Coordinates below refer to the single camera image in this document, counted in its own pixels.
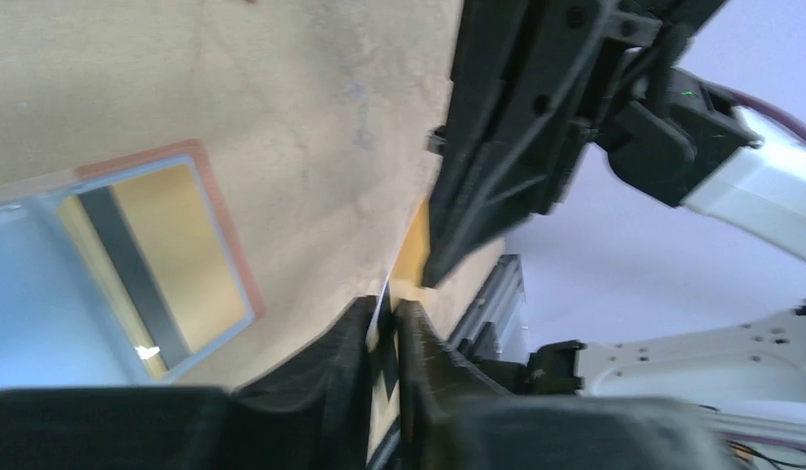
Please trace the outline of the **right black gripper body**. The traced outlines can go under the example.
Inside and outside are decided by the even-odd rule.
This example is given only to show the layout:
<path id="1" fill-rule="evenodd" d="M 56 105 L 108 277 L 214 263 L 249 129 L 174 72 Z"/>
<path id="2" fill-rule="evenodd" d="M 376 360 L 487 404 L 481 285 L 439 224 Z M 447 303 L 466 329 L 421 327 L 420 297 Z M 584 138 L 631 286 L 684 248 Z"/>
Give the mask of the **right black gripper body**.
<path id="1" fill-rule="evenodd" d="M 677 68 L 721 1 L 619 1 L 590 74 L 577 86 L 569 131 L 538 207 L 559 202 L 585 145 L 597 144 L 617 177 L 677 207 L 741 148 L 761 137 L 737 115 L 735 95 Z"/>

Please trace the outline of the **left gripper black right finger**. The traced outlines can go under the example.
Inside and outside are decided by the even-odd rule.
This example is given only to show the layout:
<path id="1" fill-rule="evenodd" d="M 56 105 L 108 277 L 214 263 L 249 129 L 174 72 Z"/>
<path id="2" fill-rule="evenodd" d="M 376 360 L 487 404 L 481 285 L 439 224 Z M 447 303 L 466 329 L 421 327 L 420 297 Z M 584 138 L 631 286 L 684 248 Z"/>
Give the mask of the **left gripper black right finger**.
<path id="1" fill-rule="evenodd" d="M 421 303 L 396 308 L 403 469 L 731 469 L 689 404 L 515 396 L 436 333 Z"/>

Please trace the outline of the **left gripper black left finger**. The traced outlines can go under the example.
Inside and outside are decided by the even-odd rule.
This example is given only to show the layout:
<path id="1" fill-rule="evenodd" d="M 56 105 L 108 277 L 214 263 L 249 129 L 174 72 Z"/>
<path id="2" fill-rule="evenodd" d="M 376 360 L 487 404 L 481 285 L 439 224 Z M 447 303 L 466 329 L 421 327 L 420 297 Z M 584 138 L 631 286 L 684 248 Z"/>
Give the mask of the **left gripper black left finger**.
<path id="1" fill-rule="evenodd" d="M 376 298 L 244 387 L 0 392 L 0 469 L 361 469 Z"/>

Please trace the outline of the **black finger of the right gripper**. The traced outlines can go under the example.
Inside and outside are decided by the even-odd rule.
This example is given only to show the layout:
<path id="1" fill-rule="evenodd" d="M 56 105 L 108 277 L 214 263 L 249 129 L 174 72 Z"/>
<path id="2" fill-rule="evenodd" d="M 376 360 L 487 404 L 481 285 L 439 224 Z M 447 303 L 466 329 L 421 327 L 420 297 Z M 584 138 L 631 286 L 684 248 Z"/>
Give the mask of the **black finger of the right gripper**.
<path id="1" fill-rule="evenodd" d="M 451 67 L 450 104 L 429 200 L 430 253 L 422 283 L 435 287 L 471 252 L 525 218 L 509 198 L 543 182 L 531 151 L 560 147 L 589 82 L 606 1 L 467 1 Z"/>

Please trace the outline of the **gold striped credit card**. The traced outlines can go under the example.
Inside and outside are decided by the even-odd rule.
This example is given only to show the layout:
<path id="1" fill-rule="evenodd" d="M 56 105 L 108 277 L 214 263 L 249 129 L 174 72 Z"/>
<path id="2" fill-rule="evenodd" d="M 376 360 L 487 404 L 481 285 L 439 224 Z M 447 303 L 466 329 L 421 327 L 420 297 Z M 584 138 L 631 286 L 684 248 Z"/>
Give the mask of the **gold striped credit card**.
<path id="1" fill-rule="evenodd" d="M 428 201 L 423 200 L 407 228 L 393 266 L 386 278 L 369 326 L 366 343 L 373 373 L 368 469 L 384 469 L 400 441 L 401 367 L 399 319 L 396 308 L 407 300 L 422 301 L 422 271 L 428 258 Z"/>

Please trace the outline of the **pink card holder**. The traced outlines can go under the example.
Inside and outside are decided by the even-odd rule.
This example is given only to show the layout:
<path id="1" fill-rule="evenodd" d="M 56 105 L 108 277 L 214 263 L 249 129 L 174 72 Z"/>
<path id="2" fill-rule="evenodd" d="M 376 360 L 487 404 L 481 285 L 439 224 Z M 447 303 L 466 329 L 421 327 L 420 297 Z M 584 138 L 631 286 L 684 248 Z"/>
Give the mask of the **pink card holder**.
<path id="1" fill-rule="evenodd" d="M 0 185 L 0 389 L 169 383 L 264 311 L 197 139 Z"/>

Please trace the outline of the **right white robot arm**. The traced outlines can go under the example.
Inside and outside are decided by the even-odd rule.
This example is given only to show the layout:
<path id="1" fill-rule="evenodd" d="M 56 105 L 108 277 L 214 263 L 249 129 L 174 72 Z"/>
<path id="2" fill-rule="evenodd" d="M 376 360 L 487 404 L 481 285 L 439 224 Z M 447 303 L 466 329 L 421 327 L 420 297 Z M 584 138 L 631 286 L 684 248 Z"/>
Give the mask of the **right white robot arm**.
<path id="1" fill-rule="evenodd" d="M 429 198 L 426 287 L 562 199 L 600 147 L 624 183 L 806 261 L 806 126 L 678 67 L 718 1 L 467 1 Z"/>

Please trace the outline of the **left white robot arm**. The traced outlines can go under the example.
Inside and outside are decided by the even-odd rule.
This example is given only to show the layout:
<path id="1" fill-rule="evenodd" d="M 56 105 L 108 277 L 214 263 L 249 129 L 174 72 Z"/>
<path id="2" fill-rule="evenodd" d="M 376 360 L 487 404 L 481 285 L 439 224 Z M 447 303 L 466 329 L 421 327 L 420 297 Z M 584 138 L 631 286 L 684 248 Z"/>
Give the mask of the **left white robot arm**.
<path id="1" fill-rule="evenodd" d="M 473 358 L 421 304 L 353 300 L 270 373 L 213 387 L 0 391 L 0 469 L 742 469 L 806 454 L 806 426 L 729 415 L 806 403 L 806 305 L 719 330 Z"/>

